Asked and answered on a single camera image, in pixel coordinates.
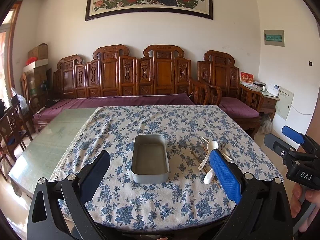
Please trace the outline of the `person's right hand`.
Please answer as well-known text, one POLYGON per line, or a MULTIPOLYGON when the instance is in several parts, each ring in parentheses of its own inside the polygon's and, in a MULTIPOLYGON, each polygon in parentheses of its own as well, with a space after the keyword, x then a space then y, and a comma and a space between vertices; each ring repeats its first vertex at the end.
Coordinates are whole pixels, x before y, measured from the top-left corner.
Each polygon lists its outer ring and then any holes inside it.
POLYGON ((306 232, 319 213, 319 180, 308 186, 295 183, 292 189, 290 209, 293 219, 293 234, 306 232))

